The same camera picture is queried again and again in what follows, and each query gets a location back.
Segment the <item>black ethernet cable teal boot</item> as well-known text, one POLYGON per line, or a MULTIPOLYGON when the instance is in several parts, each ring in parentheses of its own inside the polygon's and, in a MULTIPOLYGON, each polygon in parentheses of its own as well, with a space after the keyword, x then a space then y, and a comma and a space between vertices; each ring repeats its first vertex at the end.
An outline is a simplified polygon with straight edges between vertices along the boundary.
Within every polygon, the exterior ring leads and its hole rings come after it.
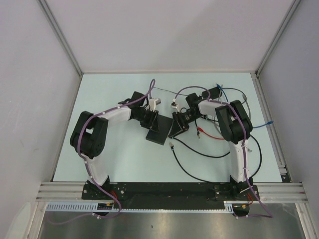
POLYGON ((218 153, 218 150, 216 147, 192 147, 190 145, 188 145, 187 143, 185 143, 184 141, 176 138, 176 137, 170 137, 171 140, 175 140, 179 143, 181 143, 183 146, 185 146, 187 149, 191 150, 192 152, 204 156, 204 157, 208 157, 208 158, 223 158, 226 157, 230 154, 230 150, 228 150, 227 152, 222 152, 222 153, 218 153))

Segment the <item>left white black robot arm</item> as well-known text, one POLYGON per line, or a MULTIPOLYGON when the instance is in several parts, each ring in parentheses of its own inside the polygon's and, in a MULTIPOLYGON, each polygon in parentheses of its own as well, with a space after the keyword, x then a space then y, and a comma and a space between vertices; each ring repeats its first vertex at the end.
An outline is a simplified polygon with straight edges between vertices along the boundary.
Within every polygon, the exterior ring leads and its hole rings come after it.
POLYGON ((116 107, 101 113, 83 111, 71 134, 70 145, 83 159, 89 180, 95 184, 93 194, 99 199, 109 196, 110 186, 105 184, 109 175, 102 166, 99 155, 102 153, 109 126, 120 122, 137 120, 140 126, 150 132, 159 132, 156 106, 161 103, 159 98, 151 98, 139 92, 134 92, 131 98, 125 99, 116 107))

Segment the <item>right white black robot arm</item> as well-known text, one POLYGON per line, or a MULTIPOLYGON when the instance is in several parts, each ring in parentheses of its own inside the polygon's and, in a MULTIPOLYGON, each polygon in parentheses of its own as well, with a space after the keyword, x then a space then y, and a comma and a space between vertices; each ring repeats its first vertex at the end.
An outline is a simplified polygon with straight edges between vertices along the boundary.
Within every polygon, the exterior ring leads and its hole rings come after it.
POLYGON ((229 143, 231 155, 230 195, 241 200, 252 187, 252 176, 249 171, 247 154, 248 139, 252 131, 252 123, 239 100, 230 103, 208 98, 202 99, 195 93, 186 97, 189 109, 185 112, 172 113, 170 138, 186 132, 189 123, 202 116, 216 117, 224 140, 229 143))

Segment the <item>black network switch box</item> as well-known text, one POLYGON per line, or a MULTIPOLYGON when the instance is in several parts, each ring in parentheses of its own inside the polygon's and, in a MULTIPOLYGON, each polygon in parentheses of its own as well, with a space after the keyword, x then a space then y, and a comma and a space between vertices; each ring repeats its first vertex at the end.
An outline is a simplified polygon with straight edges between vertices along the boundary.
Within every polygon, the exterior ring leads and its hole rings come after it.
POLYGON ((157 143, 159 145, 164 145, 172 126, 172 118, 159 115, 158 126, 158 131, 149 130, 146 136, 146 140, 157 143))

